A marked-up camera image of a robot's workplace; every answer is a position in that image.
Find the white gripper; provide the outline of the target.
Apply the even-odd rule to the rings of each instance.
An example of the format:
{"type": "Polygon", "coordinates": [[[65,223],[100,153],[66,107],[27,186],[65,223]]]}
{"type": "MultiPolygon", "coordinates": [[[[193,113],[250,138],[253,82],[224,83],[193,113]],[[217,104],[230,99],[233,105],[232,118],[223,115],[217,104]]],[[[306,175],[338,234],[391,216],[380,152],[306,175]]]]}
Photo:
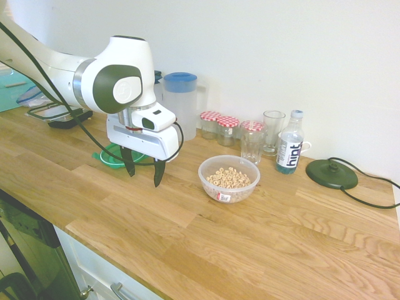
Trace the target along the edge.
{"type": "Polygon", "coordinates": [[[178,133],[169,126],[159,132],[143,129],[139,132],[123,126],[117,114],[108,114],[107,136],[112,143],[120,145],[121,158],[128,174],[136,173],[132,150],[154,158],[154,186],[158,187],[164,176],[166,162],[176,155],[179,148],[178,133]]]}

